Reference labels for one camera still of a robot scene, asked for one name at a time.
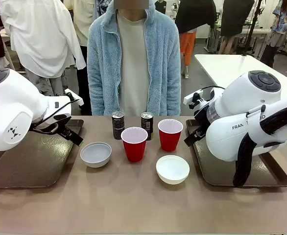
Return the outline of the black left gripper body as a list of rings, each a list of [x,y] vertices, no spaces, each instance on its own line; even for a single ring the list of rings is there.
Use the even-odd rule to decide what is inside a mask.
[[[37,123],[32,123],[32,132],[44,135],[59,134],[64,138],[69,138],[72,135],[72,131],[66,124],[70,119],[71,116],[66,114],[51,115]]]

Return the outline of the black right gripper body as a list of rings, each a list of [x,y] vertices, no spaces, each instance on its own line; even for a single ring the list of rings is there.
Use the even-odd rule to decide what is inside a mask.
[[[206,134],[210,122],[207,118],[207,109],[209,107],[209,102],[203,102],[199,106],[199,110],[194,113],[194,119],[198,123],[198,128],[195,130],[196,134]]]

